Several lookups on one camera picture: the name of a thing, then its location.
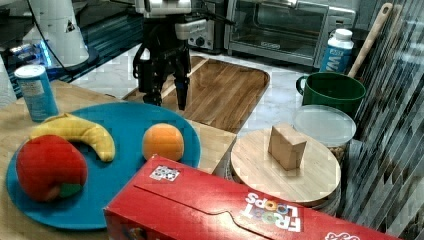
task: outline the oven door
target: oven door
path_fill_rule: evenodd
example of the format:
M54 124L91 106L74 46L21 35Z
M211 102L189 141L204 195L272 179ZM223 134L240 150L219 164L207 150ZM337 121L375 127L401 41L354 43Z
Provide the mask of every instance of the oven door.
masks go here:
M277 0L235 0L229 13L229 50L248 52L312 66L324 29L328 6L298 2L296 8Z

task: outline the froot loops box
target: froot loops box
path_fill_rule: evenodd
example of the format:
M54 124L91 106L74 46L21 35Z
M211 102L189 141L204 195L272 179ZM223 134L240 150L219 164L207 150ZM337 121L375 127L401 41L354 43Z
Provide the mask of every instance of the froot loops box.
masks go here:
M111 240L397 239L162 157L104 214Z

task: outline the wooden table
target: wooden table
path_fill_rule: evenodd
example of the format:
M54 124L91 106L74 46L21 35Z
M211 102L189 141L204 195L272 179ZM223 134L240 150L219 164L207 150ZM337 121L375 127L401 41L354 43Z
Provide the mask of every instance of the wooden table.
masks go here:
M52 88L61 112L120 101L61 81L52 82ZM217 171L218 164L229 155L236 135L200 123L189 122L199 134L202 147L199 169L207 173ZM72 232L45 226L24 215L10 200L5 183L10 159L36 125L38 124L31 121L22 98L0 110L0 240L108 239L106 230Z

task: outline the toaster oven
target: toaster oven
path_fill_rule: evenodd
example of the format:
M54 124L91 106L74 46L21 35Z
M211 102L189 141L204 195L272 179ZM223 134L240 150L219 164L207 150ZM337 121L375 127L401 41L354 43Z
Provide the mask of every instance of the toaster oven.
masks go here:
M353 28L355 0L230 0L224 47L257 56L320 67L331 34Z

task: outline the green mug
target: green mug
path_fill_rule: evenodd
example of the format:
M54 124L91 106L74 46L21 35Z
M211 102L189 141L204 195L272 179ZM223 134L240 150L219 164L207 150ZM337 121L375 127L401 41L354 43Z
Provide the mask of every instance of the green mug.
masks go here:
M339 109L351 118L365 96L364 85L356 79L333 72L318 72L300 77L297 91L303 95L302 105L325 105Z

